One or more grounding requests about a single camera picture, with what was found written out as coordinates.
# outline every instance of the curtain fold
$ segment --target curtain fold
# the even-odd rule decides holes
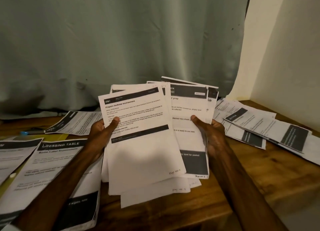
[[[162,75],[227,95],[247,0],[0,0],[0,118],[96,105]]]

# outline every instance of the wood grain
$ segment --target wood grain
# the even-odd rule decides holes
[[[242,103],[271,111],[249,100]],[[60,119],[5,121],[0,125],[0,135],[19,132],[23,128],[50,126]],[[310,129],[280,114],[276,119]],[[85,137],[69,135],[67,139],[74,138]],[[276,213],[296,211],[320,198],[319,166],[270,142],[267,142],[266,150],[231,138],[228,142]],[[202,230],[238,230],[236,216],[214,175],[210,172],[210,178],[201,183],[202,186],[191,189],[190,193],[172,194],[124,209],[120,208],[120,197],[109,196],[108,183],[102,183],[98,222],[92,230],[194,230],[193,227],[199,225]]]

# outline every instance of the sleeve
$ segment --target sleeve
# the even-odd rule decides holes
[[[1,231],[21,231],[21,230],[11,224],[8,224]]]

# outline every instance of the person's right arm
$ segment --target person's right arm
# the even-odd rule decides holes
[[[288,230],[268,205],[226,141],[224,126],[207,124],[196,116],[193,123],[208,138],[209,167],[217,178],[244,231]]]

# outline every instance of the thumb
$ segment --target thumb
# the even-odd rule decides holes
[[[191,120],[199,129],[203,129],[204,131],[208,130],[209,124],[207,124],[207,123],[203,122],[202,120],[198,119],[197,116],[192,115],[191,116]]]
[[[114,117],[114,119],[111,121],[110,125],[108,125],[102,132],[103,134],[107,134],[107,135],[110,135],[115,128],[117,128],[118,126],[118,123],[120,121],[120,118],[119,117]]]

